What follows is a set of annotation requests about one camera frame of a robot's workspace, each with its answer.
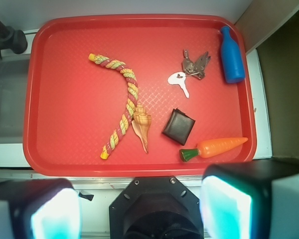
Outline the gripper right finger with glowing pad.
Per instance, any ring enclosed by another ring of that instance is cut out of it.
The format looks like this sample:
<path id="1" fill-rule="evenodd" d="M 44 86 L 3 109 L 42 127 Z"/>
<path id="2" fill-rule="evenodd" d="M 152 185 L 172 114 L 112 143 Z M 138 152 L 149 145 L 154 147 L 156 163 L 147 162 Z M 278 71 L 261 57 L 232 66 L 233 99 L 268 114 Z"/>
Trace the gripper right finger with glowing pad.
<path id="1" fill-rule="evenodd" d="M 299 239 L 299 160 L 209 165 L 199 207 L 213 239 Z"/>

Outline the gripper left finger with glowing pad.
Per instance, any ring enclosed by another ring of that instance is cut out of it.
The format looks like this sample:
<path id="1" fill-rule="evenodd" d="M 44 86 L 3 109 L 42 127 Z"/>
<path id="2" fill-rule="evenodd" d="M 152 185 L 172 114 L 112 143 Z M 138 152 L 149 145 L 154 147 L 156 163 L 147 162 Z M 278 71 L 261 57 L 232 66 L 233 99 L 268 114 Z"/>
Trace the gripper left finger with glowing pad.
<path id="1" fill-rule="evenodd" d="M 0 182 L 0 239 L 78 239 L 78 193 L 66 179 Z"/>

